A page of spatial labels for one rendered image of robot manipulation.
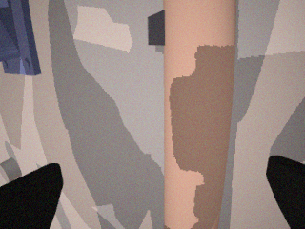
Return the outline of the long tan rail with center flange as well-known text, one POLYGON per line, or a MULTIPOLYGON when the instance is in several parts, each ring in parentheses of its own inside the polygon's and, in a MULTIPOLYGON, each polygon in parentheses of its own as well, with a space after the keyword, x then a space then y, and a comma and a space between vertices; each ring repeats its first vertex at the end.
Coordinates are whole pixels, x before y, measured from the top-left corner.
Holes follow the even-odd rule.
POLYGON ((164 229, 218 229, 233 94, 236 0, 163 0, 164 229))

